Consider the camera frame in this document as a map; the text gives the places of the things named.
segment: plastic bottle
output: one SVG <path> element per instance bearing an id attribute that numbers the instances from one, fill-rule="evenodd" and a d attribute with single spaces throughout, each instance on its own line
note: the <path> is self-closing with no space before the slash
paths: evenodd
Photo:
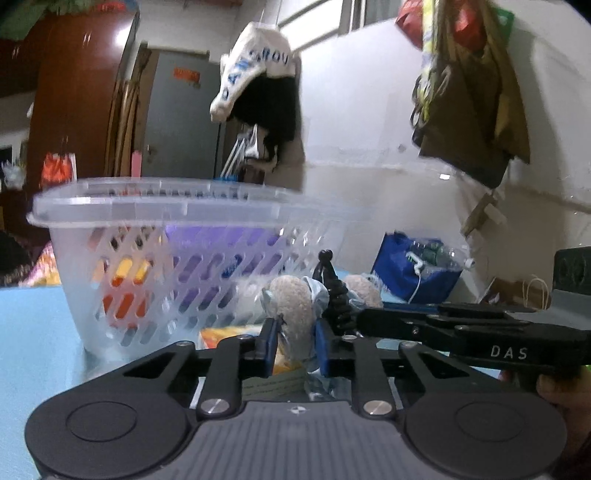
<path id="1" fill-rule="evenodd" d="M 474 259 L 468 257 L 461 249 L 448 247 L 437 240 L 417 238 L 411 245 L 410 251 L 433 267 L 446 270 L 470 270 L 475 265 Z"/>

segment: window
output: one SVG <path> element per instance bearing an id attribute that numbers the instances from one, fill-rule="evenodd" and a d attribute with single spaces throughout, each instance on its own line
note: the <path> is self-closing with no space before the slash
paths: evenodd
<path id="1" fill-rule="evenodd" d="M 396 17 L 402 0 L 268 0 L 263 20 L 277 24 L 293 50 Z"/>
<path id="2" fill-rule="evenodd" d="M 401 0 L 365 0 L 365 20 L 362 26 L 395 18 Z"/>

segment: basket rim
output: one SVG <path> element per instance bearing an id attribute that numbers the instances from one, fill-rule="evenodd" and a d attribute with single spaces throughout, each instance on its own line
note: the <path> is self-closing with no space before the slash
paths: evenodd
<path id="1" fill-rule="evenodd" d="M 137 192 L 121 193 L 128 190 Z M 202 219 L 196 218 L 200 216 L 196 215 L 197 211 L 204 213 Z M 211 215 L 212 212 L 216 212 L 219 219 Z M 359 207 L 335 205 L 269 186 L 215 180 L 118 177 L 83 179 L 38 193 L 27 220 L 45 228 L 275 226 L 292 220 L 354 222 L 367 218 L 366 213 L 366 209 Z"/>

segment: person's hand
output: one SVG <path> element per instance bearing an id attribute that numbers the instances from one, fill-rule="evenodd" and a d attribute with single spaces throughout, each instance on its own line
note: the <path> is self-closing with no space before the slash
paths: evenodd
<path id="1" fill-rule="evenodd" d="M 511 378 L 509 372 L 502 372 L 499 376 L 503 381 L 510 381 Z M 536 390 L 562 414 L 568 435 L 563 457 L 572 457 L 591 433 L 591 371 L 581 367 L 579 375 L 571 380 L 540 375 Z"/>

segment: blue bag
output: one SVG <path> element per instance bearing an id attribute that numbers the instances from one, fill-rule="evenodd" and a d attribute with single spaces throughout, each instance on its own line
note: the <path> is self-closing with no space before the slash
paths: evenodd
<path id="1" fill-rule="evenodd" d="M 392 294 L 406 301 L 413 295 L 418 283 L 414 262 L 407 258 L 413 241 L 401 232 L 384 235 L 372 269 Z M 438 304 L 446 301 L 461 274 L 461 271 L 435 270 L 422 276 L 413 303 Z"/>

